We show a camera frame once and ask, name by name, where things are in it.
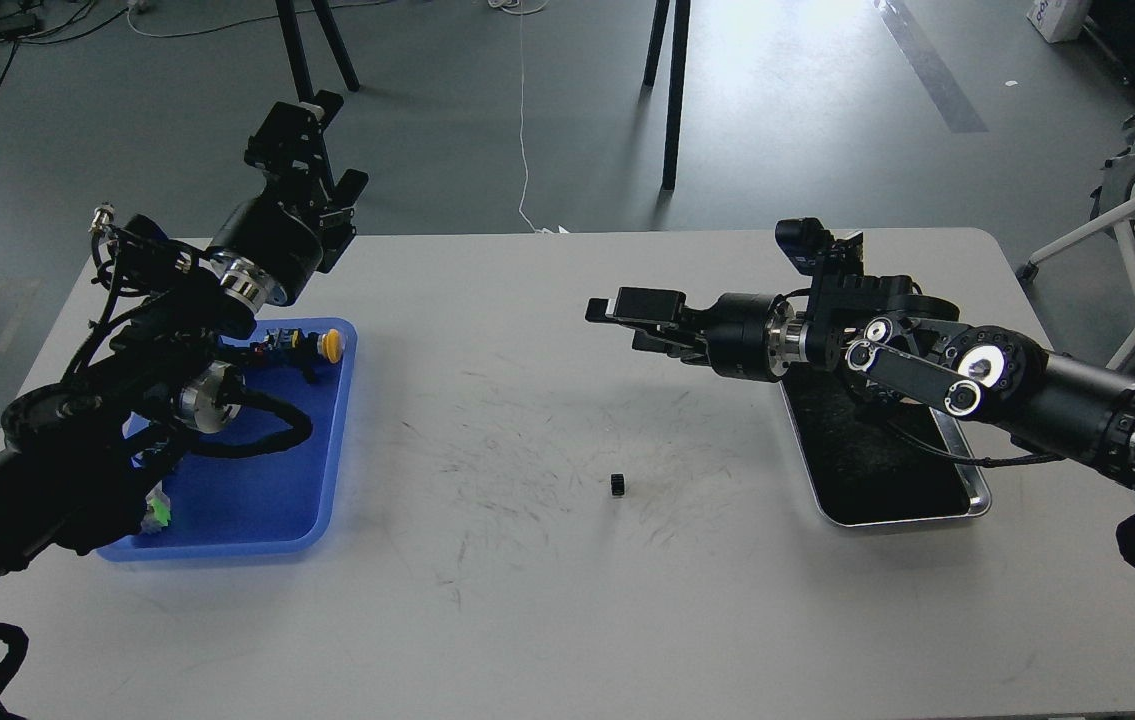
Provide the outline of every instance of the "gray floor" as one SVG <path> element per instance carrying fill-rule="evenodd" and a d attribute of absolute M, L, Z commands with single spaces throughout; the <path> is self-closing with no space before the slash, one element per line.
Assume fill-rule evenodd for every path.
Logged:
<path fill-rule="evenodd" d="M 52 17 L 72 8 L 47 5 Z M 663 196 L 667 61 L 654 91 L 639 85 L 650 1 L 553 0 L 522 19 L 527 214 L 573 232 L 763 228 L 792 215 L 832 227 L 974 225 L 1011 263 L 1085 219 L 1135 100 L 1094 47 L 1044 44 L 1019 0 L 909 0 L 915 32 L 987 126 L 955 133 L 878 5 L 696 5 L 680 183 Z M 137 24 L 175 32 L 271 8 L 160 0 Z M 520 20 L 479 0 L 398 0 L 338 10 L 338 23 L 365 90 L 328 142 L 338 164 L 371 173 L 361 231 L 526 231 Z M 312 15 L 302 24 L 317 85 L 338 87 Z M 169 233 L 207 236 L 260 186 L 243 143 L 291 94 L 274 23 L 155 40 L 118 22 L 19 51 L 0 94 L 0 411 L 86 259 L 93 206 L 111 200 Z M 1102 240 L 1044 266 L 1033 300 L 1057 345 L 1091 360 L 1108 357 L 1133 315 Z"/>

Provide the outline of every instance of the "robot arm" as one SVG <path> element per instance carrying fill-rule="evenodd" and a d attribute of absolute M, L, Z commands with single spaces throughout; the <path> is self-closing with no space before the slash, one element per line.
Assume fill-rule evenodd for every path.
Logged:
<path fill-rule="evenodd" d="M 367 176 L 347 170 L 334 182 L 323 144 L 342 102 L 319 92 L 312 104 L 274 106 L 244 156 L 264 174 L 264 191 L 239 206 L 205 251 L 166 237 L 141 215 L 116 225 L 110 206 L 96 209 L 91 252 L 96 282 L 109 291 L 106 309 L 60 382 L 17 397 L 3 413 L 0 577 L 50 544 L 84 555 L 138 531 L 148 493 L 187 452 L 260 455 L 310 436 L 310 419 L 244 386 L 241 367 L 283 354 L 303 371 L 320 354 L 335 361 L 330 338 L 317 345 L 317 336 L 293 333 L 285 348 L 230 348 L 221 338 L 250 337 L 262 305 L 293 304 L 355 236 L 353 206 Z M 145 300 L 114 316 L 120 298 Z M 93 361 L 106 341 L 111 354 Z M 247 445 L 207 439 L 243 407 L 279 416 L 288 428 Z M 128 437 L 133 415 L 148 427 Z M 0 625 L 0 639 L 14 659 L 1 665 L 1 693 L 27 642 L 9 625 Z"/>
<path fill-rule="evenodd" d="M 667 290 L 624 287 L 589 301 L 585 319 L 634 329 L 634 350 L 707 365 L 730 378 L 777 382 L 788 366 L 847 372 L 867 407 L 922 402 L 1006 429 L 1020 445 L 1082 462 L 1135 491 L 1135 378 L 1044 350 L 1007 328 L 959 323 L 906 275 L 873 277 L 863 237 L 833 238 L 818 220 L 782 220 L 777 244 L 813 278 L 799 295 L 723 295 L 707 310 Z M 1135 516 L 1119 547 L 1135 566 Z"/>

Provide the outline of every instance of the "blue tray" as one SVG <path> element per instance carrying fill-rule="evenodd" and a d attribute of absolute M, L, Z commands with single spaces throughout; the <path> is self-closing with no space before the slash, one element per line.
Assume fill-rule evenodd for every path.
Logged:
<path fill-rule="evenodd" d="M 331 519 L 358 334 L 346 320 L 302 318 L 260 323 L 251 341 L 264 340 L 266 330 L 279 328 L 305 333 L 335 328 L 346 342 L 338 365 L 316 367 L 317 384 L 305 383 L 296 368 L 244 370 L 247 387 L 305 411 L 314 420 L 314 434 L 296 447 L 270 455 L 243 460 L 184 457 L 177 471 L 163 478 L 163 492 L 171 499 L 169 527 L 101 547 L 101 556 L 121 562 L 270 555 L 303 550 L 323 536 Z M 215 441 L 251 442 L 283 427 L 272 415 L 243 410 Z"/>

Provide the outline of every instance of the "metal tray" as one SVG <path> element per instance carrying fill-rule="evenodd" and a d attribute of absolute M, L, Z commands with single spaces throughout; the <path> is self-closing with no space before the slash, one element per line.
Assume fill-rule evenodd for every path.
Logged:
<path fill-rule="evenodd" d="M 802 369 L 794 378 L 791 374 L 794 370 L 782 380 L 781 395 L 819 514 L 829 521 L 843 528 L 907 527 L 980 518 L 989 511 L 992 497 L 977 466 L 951 464 L 907 447 L 890 433 L 850 420 L 854 405 L 826 372 Z M 955 418 L 926 407 L 907 411 L 915 428 L 930 417 L 932 427 L 925 429 L 934 433 L 931 442 L 942 443 L 951 454 L 972 455 Z M 886 470 L 875 468 L 878 457 L 886 457 Z M 909 477 L 915 466 L 916 479 Z M 882 514 L 875 502 L 883 506 Z"/>

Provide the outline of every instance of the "white box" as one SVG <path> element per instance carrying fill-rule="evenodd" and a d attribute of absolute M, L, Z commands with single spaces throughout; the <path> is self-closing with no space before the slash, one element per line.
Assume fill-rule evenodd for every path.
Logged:
<path fill-rule="evenodd" d="M 1034 0 L 1025 17 L 1046 42 L 1074 40 L 1083 32 L 1092 0 Z"/>

